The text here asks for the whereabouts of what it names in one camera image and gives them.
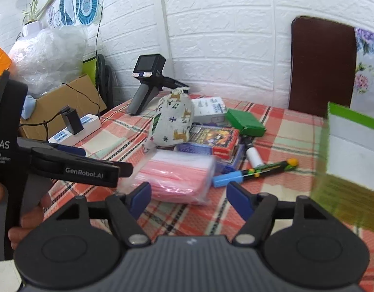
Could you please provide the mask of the person's left hand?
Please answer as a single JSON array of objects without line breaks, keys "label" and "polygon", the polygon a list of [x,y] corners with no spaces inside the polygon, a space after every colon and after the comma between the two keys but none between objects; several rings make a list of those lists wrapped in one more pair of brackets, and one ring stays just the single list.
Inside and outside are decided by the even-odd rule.
[{"label": "person's left hand", "polygon": [[[5,188],[0,183],[0,203],[4,200]],[[11,228],[8,231],[8,238],[11,242],[11,247],[16,250],[18,244],[35,229],[44,220],[44,209],[51,206],[51,197],[46,193],[40,203],[37,204],[31,211],[23,214],[20,219],[19,227]]]}]

